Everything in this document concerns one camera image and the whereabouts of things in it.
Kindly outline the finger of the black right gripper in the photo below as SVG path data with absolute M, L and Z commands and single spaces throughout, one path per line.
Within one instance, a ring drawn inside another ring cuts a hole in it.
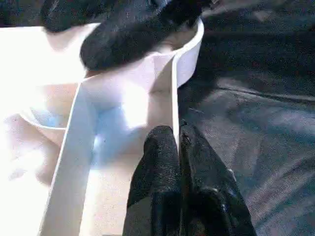
M 62 32 L 89 23 L 111 7 L 109 0 L 46 0 L 40 19 L 49 32 Z
M 200 15 L 198 0 L 125 0 L 84 40 L 82 63 L 99 71 L 133 62 Z

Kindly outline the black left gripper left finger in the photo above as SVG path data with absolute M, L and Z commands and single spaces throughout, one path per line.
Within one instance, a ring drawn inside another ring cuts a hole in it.
M 181 218 L 181 171 L 173 130 L 153 128 L 131 179 L 123 235 L 176 236 Z

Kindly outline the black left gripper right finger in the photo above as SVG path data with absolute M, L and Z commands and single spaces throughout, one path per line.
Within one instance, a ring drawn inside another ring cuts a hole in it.
M 228 169 L 196 126 L 180 123 L 187 236 L 254 236 L 250 212 Z

